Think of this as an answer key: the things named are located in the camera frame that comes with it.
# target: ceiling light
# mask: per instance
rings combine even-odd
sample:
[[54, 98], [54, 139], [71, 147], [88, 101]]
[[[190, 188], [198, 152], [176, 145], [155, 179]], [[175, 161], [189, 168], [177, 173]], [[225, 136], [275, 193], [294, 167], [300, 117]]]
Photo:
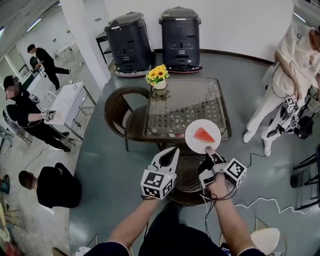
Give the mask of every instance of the ceiling light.
[[0, 37], [1, 37], [2, 33], [4, 32], [4, 30], [5, 30], [4, 26], [0, 27]]
[[41, 21], [41, 18], [38, 19], [35, 23], [33, 23], [33, 24], [31, 25], [31, 27], [28, 28], [27, 32], [29, 32], [31, 29], [33, 29], [33, 27], [34, 27], [35, 25], [37, 25], [40, 21]]
[[303, 22], [307, 23], [307, 21], [302, 18], [301, 16], [299, 16], [298, 14], [296, 14], [295, 12], [293, 13], [295, 16], [297, 16], [300, 20], [302, 20]]

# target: black storage case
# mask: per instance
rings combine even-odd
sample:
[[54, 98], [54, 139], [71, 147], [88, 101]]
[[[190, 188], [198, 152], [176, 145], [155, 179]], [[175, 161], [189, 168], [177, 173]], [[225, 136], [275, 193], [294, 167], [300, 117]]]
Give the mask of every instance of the black storage case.
[[168, 71], [201, 69], [199, 15], [192, 9], [178, 6], [165, 10], [159, 24], [162, 26], [163, 62]]
[[120, 73], [148, 71], [156, 55], [151, 48], [144, 15], [130, 12], [119, 16], [104, 28], [115, 62]]

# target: white t-shirt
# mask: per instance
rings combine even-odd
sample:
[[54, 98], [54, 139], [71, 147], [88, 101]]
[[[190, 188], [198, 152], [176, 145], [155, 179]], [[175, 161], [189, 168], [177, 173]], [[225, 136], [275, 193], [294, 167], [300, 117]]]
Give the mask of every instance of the white t-shirt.
[[[308, 93], [316, 74], [320, 71], [320, 53], [312, 49], [309, 33], [311, 27], [292, 24], [276, 50], [289, 63], [300, 84], [302, 97]], [[294, 93], [294, 83], [279, 66], [273, 82], [289, 95]]]

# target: glass tabletop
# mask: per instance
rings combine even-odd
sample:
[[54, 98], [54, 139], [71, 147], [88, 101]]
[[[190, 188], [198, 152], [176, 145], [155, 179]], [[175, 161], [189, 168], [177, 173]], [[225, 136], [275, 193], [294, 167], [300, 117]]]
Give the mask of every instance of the glass tabletop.
[[148, 139], [183, 139], [189, 124], [207, 119], [228, 141], [231, 129], [218, 80], [214, 78], [173, 77], [165, 89], [152, 87], [144, 136]]

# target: watermelon slice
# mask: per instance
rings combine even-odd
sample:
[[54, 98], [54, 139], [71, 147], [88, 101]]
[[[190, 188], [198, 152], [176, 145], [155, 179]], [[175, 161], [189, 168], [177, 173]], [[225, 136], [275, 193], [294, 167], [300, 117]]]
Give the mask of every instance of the watermelon slice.
[[193, 137], [201, 142], [206, 142], [206, 143], [216, 142], [215, 139], [212, 138], [212, 136], [202, 127], [200, 127], [198, 130], [196, 130]]

